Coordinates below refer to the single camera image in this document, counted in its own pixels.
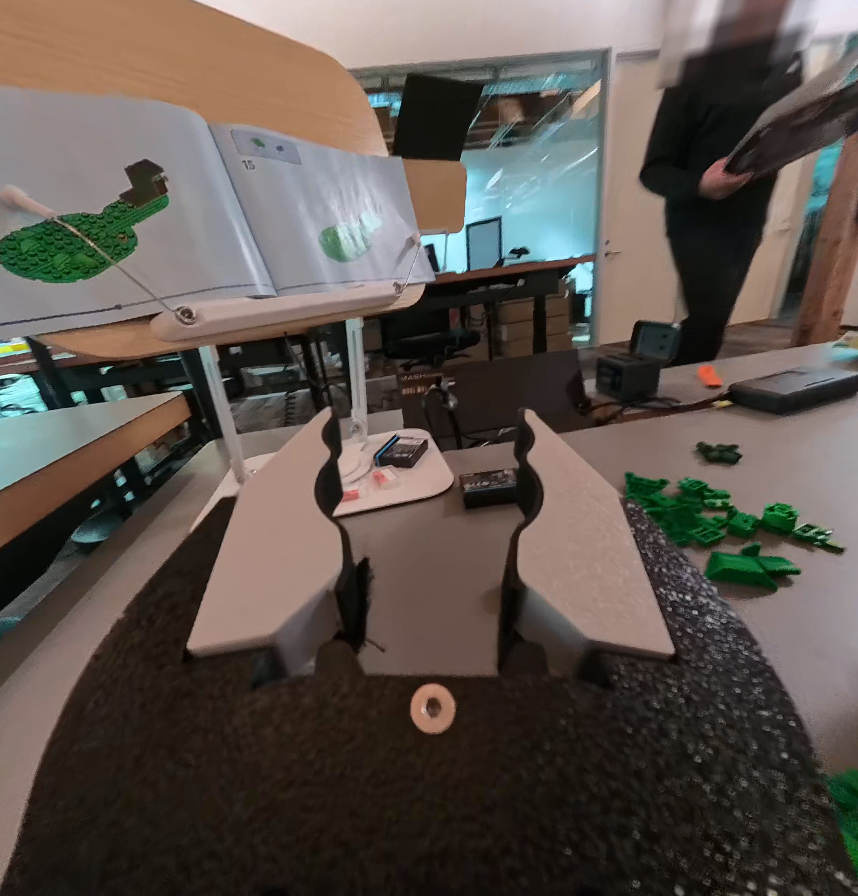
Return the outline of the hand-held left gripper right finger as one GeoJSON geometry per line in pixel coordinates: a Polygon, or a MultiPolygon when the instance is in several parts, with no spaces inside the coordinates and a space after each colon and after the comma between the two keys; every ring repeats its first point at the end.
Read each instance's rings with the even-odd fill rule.
{"type": "Polygon", "coordinates": [[[498,669],[540,662],[577,678],[611,653],[670,662],[676,648],[616,489],[531,409],[514,442],[522,514],[502,575],[498,669]]]}

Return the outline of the grey desk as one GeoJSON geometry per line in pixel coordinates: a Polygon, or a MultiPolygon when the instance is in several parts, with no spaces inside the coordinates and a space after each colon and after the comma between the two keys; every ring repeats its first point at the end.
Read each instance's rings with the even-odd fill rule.
{"type": "MultiPolygon", "coordinates": [[[[607,480],[625,471],[725,482],[743,506],[783,500],[835,530],[844,556],[802,552],[797,584],[733,602],[830,770],[858,768],[858,396],[791,417],[709,409],[566,434],[607,480]],[[734,466],[697,442],[736,443],[734,466]]],[[[227,470],[210,444],[0,641],[0,885],[44,747],[77,679],[227,470]]]]}

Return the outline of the pile of green bricks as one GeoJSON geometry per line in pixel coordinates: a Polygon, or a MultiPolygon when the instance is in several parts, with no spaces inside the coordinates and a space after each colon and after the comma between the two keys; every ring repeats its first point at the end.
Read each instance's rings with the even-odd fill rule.
{"type": "Polygon", "coordinates": [[[831,529],[804,521],[792,504],[772,502],[758,513],[742,511],[730,492],[693,477],[681,478],[672,487],[666,478],[626,472],[623,484],[624,497],[640,506],[677,546],[714,547],[727,537],[750,542],[765,532],[833,554],[846,551],[831,529]]]}

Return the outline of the black battery blue edge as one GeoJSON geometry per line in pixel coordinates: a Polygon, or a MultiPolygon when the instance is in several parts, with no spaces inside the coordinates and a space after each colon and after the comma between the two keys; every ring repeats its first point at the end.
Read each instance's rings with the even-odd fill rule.
{"type": "Polygon", "coordinates": [[[412,469],[427,453],[429,446],[428,438],[394,434],[374,454],[374,464],[380,469],[412,469]]]}
{"type": "Polygon", "coordinates": [[[516,468],[462,474],[457,485],[466,510],[516,504],[516,468]]]}

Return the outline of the black charging case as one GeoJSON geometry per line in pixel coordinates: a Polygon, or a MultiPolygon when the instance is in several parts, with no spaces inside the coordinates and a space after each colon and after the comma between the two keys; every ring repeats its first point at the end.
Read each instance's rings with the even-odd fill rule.
{"type": "Polygon", "coordinates": [[[655,398],[661,373],[680,348],[681,332],[677,322],[637,321],[626,351],[597,359],[595,390],[622,405],[655,398]]]}

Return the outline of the stack of cardboard boxes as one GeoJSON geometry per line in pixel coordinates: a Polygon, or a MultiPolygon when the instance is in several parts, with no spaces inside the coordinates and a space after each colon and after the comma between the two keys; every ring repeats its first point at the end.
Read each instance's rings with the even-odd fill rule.
{"type": "Polygon", "coordinates": [[[501,302],[494,312],[496,357],[572,350],[568,296],[501,302]]]}

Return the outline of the wood-edged grey table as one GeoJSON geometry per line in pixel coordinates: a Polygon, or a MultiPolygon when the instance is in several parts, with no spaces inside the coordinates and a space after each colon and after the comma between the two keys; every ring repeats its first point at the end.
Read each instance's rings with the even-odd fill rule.
{"type": "Polygon", "coordinates": [[[164,393],[0,420],[0,549],[189,418],[164,393]]]}

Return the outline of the black office chair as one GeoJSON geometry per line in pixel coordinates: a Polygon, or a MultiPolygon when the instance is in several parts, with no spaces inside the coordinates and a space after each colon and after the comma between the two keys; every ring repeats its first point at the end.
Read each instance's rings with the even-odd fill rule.
{"type": "Polygon", "coordinates": [[[386,341],[381,351],[384,358],[409,371],[414,367],[438,368],[450,360],[465,357],[480,341],[478,330],[454,329],[386,341]]]}

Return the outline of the black flat device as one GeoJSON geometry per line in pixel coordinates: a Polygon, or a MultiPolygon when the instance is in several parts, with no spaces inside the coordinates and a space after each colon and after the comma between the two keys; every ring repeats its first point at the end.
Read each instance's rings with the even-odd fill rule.
{"type": "Polygon", "coordinates": [[[745,409],[787,416],[858,394],[858,372],[795,367],[732,384],[726,400],[745,409]]]}

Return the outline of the computer monitor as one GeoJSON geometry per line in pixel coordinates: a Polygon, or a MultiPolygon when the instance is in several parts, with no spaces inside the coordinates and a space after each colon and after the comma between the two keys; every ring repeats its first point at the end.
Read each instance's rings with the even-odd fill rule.
{"type": "Polygon", "coordinates": [[[468,272],[490,270],[500,264],[502,216],[483,218],[465,226],[468,272]]]}

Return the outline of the brick instruction booklet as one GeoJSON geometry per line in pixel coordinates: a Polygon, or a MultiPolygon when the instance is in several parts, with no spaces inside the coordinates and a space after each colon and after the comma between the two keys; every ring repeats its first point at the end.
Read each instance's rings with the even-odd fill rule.
{"type": "Polygon", "coordinates": [[[0,86],[0,341],[149,315],[182,339],[433,280],[399,159],[0,86]]]}

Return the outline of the black panel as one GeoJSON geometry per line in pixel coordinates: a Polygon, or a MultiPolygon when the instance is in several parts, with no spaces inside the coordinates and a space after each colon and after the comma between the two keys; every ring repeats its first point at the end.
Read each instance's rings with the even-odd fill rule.
{"type": "Polygon", "coordinates": [[[407,74],[391,155],[460,162],[484,86],[425,73],[407,74]]]}

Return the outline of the dark printed box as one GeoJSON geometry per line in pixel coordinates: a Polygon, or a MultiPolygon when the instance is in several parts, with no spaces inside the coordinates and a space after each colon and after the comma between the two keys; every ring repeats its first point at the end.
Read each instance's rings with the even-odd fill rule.
{"type": "Polygon", "coordinates": [[[858,49],[770,106],[725,162],[760,178],[858,132],[858,49]]]}

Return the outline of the wooden book stand white base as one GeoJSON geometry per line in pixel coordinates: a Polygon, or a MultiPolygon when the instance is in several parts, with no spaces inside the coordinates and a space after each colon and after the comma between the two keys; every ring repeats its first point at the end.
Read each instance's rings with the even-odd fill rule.
{"type": "MultiPolygon", "coordinates": [[[[367,96],[333,57],[197,2],[0,1],[0,85],[149,98],[207,121],[263,126],[337,150],[386,155],[367,96]]],[[[464,226],[459,162],[404,162],[417,229],[464,226]]],[[[47,348],[100,359],[170,350],[143,320],[32,322],[47,348]]]]}

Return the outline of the wooden post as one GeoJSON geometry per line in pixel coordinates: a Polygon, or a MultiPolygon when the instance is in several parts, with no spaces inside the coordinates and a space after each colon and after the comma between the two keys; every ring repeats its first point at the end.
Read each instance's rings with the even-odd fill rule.
{"type": "Polygon", "coordinates": [[[838,337],[858,262],[858,133],[843,145],[817,234],[794,347],[838,337]]]}

